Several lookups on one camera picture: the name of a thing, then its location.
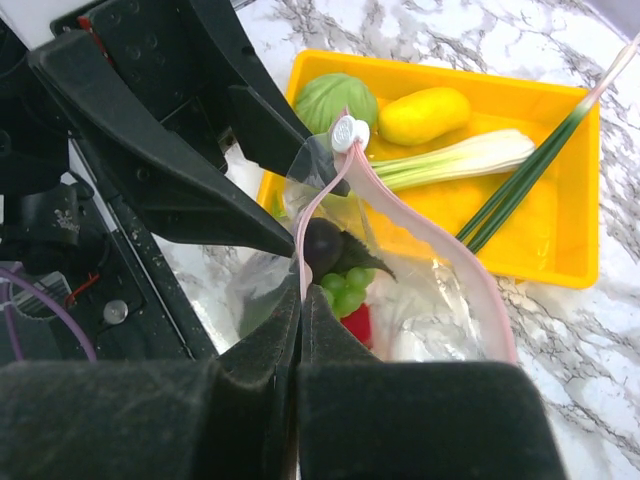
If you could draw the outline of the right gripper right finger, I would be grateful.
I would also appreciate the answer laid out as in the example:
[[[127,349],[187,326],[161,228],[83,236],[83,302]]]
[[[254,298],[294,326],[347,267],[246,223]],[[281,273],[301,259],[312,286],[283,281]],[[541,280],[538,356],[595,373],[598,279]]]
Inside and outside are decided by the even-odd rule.
[[[301,313],[305,479],[562,479],[540,395],[493,361],[385,363],[312,287]]]

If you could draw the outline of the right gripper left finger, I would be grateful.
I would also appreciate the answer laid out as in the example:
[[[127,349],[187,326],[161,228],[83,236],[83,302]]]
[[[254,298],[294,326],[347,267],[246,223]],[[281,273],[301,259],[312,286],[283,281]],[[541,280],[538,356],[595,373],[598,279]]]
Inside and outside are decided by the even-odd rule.
[[[218,358],[1,371],[5,479],[293,479],[299,288]]]

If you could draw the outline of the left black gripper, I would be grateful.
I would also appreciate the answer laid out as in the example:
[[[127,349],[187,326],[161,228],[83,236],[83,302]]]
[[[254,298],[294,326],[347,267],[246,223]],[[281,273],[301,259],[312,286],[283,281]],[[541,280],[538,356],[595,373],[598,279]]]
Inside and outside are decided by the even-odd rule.
[[[263,169],[309,184],[312,157],[328,149],[287,103],[232,2],[86,1],[51,29],[67,34],[31,51],[29,67],[149,231],[292,255],[292,235],[216,167],[237,141]]]

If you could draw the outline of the red toy apple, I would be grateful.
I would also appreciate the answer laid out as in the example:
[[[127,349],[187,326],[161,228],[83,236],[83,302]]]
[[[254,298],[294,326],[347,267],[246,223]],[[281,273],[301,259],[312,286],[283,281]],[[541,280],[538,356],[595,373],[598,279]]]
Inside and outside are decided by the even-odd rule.
[[[360,307],[341,319],[342,325],[366,348],[372,348],[372,327],[369,307],[362,303]]]

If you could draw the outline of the green toy grapes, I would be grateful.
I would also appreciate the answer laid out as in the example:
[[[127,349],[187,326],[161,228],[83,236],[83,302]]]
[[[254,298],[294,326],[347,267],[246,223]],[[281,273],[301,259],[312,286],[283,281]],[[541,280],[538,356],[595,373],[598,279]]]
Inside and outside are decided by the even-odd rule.
[[[361,307],[374,276],[373,269],[354,267],[345,274],[328,273],[323,277],[320,285],[338,320],[351,315]]]

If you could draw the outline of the purple toy eggplant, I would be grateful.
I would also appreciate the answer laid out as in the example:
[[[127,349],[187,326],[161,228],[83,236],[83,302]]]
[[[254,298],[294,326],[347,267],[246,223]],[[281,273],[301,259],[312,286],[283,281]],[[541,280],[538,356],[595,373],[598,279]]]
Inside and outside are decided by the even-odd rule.
[[[329,273],[346,274],[356,267],[381,270],[396,279],[386,263],[374,256],[362,241],[324,218],[309,221],[303,253],[314,284],[319,284]]]

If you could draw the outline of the clear zip top bag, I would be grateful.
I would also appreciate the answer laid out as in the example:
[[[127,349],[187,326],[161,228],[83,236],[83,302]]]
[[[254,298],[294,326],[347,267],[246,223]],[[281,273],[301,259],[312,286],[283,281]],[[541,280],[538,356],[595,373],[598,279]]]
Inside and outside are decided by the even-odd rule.
[[[495,280],[464,245],[383,184],[365,157],[369,138],[365,122],[342,112],[326,133],[312,137],[328,152],[312,157],[311,182],[286,176],[269,195],[267,211],[292,235],[294,253],[256,253],[233,277],[227,295],[237,334],[246,337],[264,323],[287,284],[302,300],[312,287],[325,295],[303,253],[307,225],[318,217],[362,241],[396,276],[373,269],[367,288],[370,350],[377,357],[515,363]]]

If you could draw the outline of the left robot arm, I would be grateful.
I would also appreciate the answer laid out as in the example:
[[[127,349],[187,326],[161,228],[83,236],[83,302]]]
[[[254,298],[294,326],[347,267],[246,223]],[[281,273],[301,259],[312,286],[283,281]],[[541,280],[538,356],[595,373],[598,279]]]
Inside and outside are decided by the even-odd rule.
[[[206,358],[157,246],[293,239],[226,175],[238,144],[286,173],[308,138],[234,1],[1,5],[1,258],[31,275],[63,358]]]

